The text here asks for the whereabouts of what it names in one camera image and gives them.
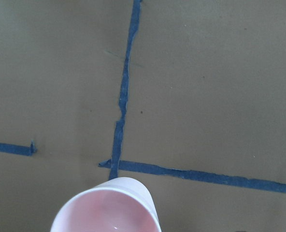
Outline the pink cup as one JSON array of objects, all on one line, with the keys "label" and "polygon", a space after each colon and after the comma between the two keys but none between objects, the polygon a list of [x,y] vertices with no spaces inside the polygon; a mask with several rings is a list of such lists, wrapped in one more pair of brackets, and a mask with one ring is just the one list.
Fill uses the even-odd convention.
[{"label": "pink cup", "polygon": [[68,200],[57,213],[53,232],[159,232],[151,193],[140,181],[118,177]]}]

